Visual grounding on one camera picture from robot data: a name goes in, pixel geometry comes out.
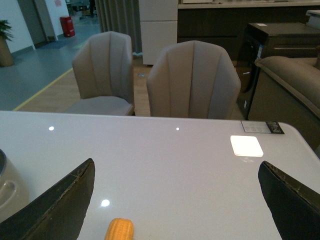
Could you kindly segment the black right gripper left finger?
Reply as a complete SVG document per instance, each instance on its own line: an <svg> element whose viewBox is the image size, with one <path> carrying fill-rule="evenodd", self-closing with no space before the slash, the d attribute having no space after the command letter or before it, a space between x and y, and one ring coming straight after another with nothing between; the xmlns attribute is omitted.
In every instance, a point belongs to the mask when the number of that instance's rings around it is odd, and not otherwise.
<svg viewBox="0 0 320 240"><path fill-rule="evenodd" d="M76 240L94 190L89 158L0 224L2 240Z"/></svg>

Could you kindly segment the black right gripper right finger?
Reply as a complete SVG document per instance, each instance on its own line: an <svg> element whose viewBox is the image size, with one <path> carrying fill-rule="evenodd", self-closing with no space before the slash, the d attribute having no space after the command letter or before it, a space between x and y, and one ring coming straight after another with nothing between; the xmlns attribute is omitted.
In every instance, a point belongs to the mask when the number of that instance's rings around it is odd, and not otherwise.
<svg viewBox="0 0 320 240"><path fill-rule="evenodd" d="M263 198L283 240L320 238L320 194L267 161L258 170Z"/></svg>

